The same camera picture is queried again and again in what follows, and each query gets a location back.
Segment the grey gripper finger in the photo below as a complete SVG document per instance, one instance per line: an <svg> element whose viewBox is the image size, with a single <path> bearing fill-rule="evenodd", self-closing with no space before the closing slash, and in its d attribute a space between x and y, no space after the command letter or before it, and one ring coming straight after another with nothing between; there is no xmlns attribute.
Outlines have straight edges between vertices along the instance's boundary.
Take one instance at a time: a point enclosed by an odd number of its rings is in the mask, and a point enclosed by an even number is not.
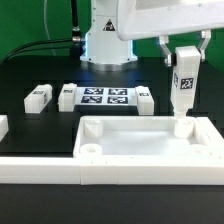
<svg viewBox="0 0 224 224"><path fill-rule="evenodd" d="M200 33L200 43L198 45L198 50L201 54L201 60L204 61L206 59L206 48L211 40L211 31L204 30Z"/></svg>
<svg viewBox="0 0 224 224"><path fill-rule="evenodd" d="M167 67L172 66L172 53L168 48L169 37L168 36L159 36L158 37L158 45L160 47L161 52L164 55L164 63Z"/></svg>

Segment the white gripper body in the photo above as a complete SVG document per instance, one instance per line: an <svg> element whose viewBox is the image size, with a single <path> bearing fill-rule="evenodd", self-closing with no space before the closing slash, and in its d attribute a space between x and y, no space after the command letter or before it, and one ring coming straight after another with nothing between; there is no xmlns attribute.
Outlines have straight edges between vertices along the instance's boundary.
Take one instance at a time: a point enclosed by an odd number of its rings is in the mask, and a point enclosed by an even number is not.
<svg viewBox="0 0 224 224"><path fill-rule="evenodd" d="M224 0L118 0L121 40L224 28Z"/></svg>

